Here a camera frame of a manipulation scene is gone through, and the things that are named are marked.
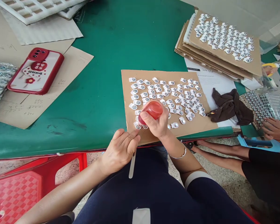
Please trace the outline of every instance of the woman's right hand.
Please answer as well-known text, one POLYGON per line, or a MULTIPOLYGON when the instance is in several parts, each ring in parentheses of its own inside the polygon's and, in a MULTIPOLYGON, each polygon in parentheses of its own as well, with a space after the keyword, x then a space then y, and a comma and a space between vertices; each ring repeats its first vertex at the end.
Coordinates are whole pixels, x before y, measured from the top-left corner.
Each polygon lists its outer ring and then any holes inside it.
POLYGON ((262 130, 264 131, 264 136, 269 139, 275 139, 280 141, 280 121, 274 118, 264 118, 262 123, 262 130))
POLYGON ((145 121, 146 125, 149 127, 151 133, 156 136, 158 139, 161 139, 162 137, 166 136, 167 133, 170 131, 167 127, 168 125, 168 114, 169 112, 167 109, 161 104, 160 101, 155 100, 158 102, 162 108, 163 113, 161 116, 155 120, 152 116, 150 116, 146 111, 143 111, 140 113, 141 118, 145 121))

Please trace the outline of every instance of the bangle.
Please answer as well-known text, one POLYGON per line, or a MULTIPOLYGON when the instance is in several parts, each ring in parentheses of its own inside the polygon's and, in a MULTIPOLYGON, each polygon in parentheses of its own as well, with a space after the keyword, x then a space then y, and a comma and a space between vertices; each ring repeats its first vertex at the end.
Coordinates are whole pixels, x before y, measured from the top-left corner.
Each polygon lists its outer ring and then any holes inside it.
POLYGON ((182 157, 184 157, 185 155, 186 155, 186 153, 187 153, 187 149, 186 149, 186 147, 184 148, 184 154, 181 156, 181 157, 173 157, 172 155, 170 155, 169 154, 169 156, 171 157, 171 158, 174 158, 174 159, 181 159, 182 157))

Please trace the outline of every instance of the red phone case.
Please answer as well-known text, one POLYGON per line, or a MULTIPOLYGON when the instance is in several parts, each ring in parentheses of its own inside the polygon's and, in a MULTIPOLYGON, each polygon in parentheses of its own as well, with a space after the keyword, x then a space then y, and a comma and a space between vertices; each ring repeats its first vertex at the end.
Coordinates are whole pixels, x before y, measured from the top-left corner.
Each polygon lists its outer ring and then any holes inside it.
POLYGON ((7 85, 14 92, 46 94, 64 60, 56 51, 34 48, 7 85))

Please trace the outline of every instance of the cardboard stack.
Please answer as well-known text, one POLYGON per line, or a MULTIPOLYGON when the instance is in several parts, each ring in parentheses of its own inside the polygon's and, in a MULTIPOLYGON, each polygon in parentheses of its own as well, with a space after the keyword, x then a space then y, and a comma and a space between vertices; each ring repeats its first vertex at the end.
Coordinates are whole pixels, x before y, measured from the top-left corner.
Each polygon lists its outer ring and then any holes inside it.
MULTIPOLYGON (((219 74, 228 78, 241 80, 247 78, 252 80, 253 76, 261 77, 262 69, 259 39, 253 37, 254 51, 250 52, 250 57, 253 60, 250 63, 246 63, 243 60, 236 61, 234 56, 232 56, 233 52, 227 54, 224 50, 212 49, 207 42, 204 43, 196 37, 194 28, 200 23, 198 19, 202 13, 201 10, 198 10, 197 13, 193 14, 191 19, 184 24, 175 46, 175 52, 184 58, 198 63, 207 69, 219 72, 219 74)), ((218 21, 217 25, 221 26, 222 22, 218 21)))

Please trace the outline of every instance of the red squeeze bottle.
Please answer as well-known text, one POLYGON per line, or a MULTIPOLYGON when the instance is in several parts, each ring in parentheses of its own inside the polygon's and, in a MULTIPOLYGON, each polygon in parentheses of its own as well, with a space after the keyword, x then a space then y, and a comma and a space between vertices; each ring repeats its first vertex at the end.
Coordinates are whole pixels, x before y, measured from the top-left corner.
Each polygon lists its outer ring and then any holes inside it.
MULTIPOLYGON (((150 101, 148 105, 141 112, 146 111, 150 116, 157 120, 163 113, 163 107, 156 101, 150 101)), ((139 123, 145 125, 146 123, 141 118, 141 114, 138 117, 139 123)))

